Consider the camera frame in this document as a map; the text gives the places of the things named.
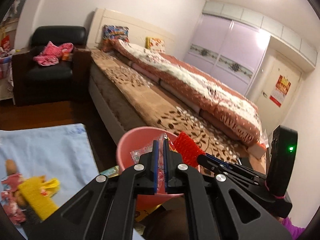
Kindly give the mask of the purple sleeve forearm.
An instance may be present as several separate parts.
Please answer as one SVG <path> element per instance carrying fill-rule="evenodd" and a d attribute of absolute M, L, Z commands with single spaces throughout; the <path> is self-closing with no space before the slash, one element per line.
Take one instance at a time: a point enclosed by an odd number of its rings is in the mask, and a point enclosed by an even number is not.
<path fill-rule="evenodd" d="M 296 240 L 305 230 L 305 228 L 294 226 L 291 220 L 289 219 L 289 217 L 286 217 L 286 218 L 278 217 L 277 220 L 289 231 L 293 240 Z"/>

